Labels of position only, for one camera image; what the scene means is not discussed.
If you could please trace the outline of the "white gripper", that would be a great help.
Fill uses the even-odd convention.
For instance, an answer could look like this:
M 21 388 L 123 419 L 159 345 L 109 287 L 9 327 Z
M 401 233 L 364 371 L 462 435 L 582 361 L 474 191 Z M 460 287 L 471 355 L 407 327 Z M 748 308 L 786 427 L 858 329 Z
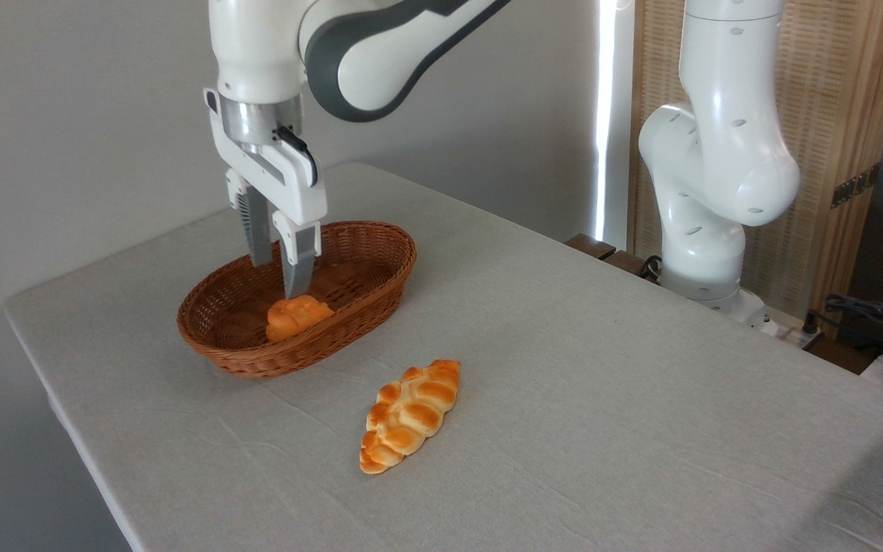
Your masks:
M 218 156 L 234 169 L 225 172 L 225 184 L 231 208 L 241 216 L 250 262 L 260 267 L 273 261 L 270 200 L 280 210 L 272 221 L 281 239 L 284 297 L 303 296 L 322 255 L 319 221 L 328 213 L 328 200 L 321 172 L 303 141 L 281 135 L 285 128 L 269 132 L 262 144 L 233 140 L 225 132 L 225 98 L 211 88 L 203 94 Z

